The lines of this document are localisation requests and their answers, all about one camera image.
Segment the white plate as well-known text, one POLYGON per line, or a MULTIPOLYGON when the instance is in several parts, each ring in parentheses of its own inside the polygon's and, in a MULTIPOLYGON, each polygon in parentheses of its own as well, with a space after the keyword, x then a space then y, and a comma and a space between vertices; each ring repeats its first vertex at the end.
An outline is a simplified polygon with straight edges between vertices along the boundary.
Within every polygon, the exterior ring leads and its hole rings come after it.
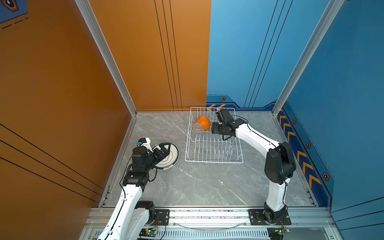
POLYGON ((155 165, 155 169, 159 171, 167 171, 177 163, 180 156, 180 151, 179 148, 171 142, 160 142, 152 147, 152 151, 156 149, 161 150, 160 145, 163 145, 166 149, 169 148, 170 153, 164 160, 155 165))

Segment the clear glass cup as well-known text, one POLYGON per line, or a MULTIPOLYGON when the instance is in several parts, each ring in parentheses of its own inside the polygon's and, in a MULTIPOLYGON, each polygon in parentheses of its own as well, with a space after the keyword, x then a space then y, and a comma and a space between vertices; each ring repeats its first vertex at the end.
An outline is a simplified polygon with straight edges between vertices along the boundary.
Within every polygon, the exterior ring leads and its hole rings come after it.
POLYGON ((201 123, 194 123, 192 129, 193 129, 193 131, 195 131, 196 133, 201 133, 201 132, 204 131, 204 129, 203 129, 203 125, 202 125, 201 123))

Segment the white wire dish rack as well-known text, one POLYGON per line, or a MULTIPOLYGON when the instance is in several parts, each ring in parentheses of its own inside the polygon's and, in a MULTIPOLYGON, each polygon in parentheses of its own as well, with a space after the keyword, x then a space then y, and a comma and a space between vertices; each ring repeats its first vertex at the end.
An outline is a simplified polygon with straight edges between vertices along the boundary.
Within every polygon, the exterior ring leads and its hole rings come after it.
POLYGON ((201 133, 193 131, 193 124, 201 116, 218 122, 216 112, 224 106, 191 107, 187 135, 185 161, 197 163, 242 164, 244 162, 240 140, 234 137, 212 134, 211 128, 201 133))

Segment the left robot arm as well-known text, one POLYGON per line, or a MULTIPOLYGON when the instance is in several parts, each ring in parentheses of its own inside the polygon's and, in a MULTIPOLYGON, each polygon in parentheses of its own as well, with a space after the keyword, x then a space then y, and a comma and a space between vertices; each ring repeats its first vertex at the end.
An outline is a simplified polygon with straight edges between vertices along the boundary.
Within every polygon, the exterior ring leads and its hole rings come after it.
POLYGON ((159 144, 154 149, 147 143, 139 142, 133 149, 132 163, 126 168, 120 182, 120 198, 98 240, 136 240, 142 228, 155 219, 154 204, 140 202, 140 198, 150 181, 149 171, 170 153, 169 142, 159 144))

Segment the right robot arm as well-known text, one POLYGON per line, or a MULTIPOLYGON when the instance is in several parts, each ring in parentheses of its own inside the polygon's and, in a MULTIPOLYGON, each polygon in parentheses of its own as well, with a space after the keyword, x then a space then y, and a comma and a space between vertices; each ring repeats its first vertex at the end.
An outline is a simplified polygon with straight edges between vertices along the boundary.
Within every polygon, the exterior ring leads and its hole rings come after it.
POLYGON ((288 216, 288 184, 297 169, 291 145, 266 137, 252 128, 249 121, 231 115, 228 109, 221 109, 216 116, 218 121, 211 126, 213 134, 243 140, 265 157, 264 171, 269 179, 269 192, 263 215, 269 225, 282 224, 288 216))

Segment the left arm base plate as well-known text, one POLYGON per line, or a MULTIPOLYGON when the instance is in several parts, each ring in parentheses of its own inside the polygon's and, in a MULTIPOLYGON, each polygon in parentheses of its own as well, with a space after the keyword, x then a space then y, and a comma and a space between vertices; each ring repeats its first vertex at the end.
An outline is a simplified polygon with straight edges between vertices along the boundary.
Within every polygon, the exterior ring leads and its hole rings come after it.
POLYGON ((169 209, 155 209, 150 211, 148 225, 154 226, 160 224, 161 226, 168 226, 170 220, 169 209))

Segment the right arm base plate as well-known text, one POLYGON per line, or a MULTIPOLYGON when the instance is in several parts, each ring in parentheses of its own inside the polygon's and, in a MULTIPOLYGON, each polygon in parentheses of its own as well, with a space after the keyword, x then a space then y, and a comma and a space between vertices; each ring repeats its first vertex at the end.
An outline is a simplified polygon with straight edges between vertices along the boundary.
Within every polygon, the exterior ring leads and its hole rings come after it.
POLYGON ((287 209, 281 209, 278 212, 272 210, 250 209, 248 210, 249 219, 252 226, 290 226, 291 218, 287 209))

